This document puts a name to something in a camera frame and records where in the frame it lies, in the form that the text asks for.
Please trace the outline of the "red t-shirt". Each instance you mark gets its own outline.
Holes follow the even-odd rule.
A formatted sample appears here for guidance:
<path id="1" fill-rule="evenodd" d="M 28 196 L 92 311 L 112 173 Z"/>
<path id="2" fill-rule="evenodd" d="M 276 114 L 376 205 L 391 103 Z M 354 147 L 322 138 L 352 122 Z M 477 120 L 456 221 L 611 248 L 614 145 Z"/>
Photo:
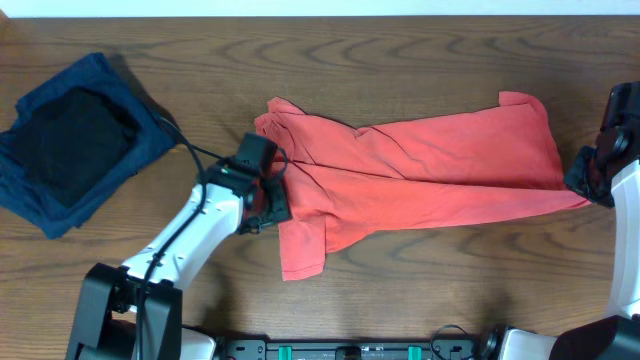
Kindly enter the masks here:
<path id="1" fill-rule="evenodd" d="M 353 128 L 272 99 L 256 131 L 282 154 L 292 212 L 279 227 L 286 281 L 377 231 L 502 222 L 579 208 L 544 105 L 503 91 L 495 107 Z"/>

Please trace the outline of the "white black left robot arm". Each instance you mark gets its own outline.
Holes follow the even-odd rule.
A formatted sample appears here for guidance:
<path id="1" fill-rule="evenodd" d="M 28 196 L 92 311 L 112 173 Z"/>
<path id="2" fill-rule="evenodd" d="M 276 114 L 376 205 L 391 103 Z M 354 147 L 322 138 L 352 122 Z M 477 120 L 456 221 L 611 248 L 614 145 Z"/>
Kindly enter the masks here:
<path id="1" fill-rule="evenodd" d="M 283 176 L 212 166 L 167 227 L 120 266 L 85 275 L 69 359 L 212 359 L 215 340 L 184 327 L 183 293 L 213 251 L 234 233 L 290 219 Z"/>

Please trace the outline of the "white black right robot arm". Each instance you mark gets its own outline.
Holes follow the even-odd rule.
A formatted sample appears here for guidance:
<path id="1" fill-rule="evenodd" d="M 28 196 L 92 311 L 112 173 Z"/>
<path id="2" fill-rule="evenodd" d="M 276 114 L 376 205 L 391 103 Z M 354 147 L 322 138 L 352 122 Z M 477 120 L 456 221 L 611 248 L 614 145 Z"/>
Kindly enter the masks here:
<path id="1" fill-rule="evenodd" d="M 593 147 L 564 183 L 616 213 L 614 273 L 603 319 L 552 337 L 513 327 L 488 334 L 478 359 L 639 360 L 639 83 L 614 86 Z"/>

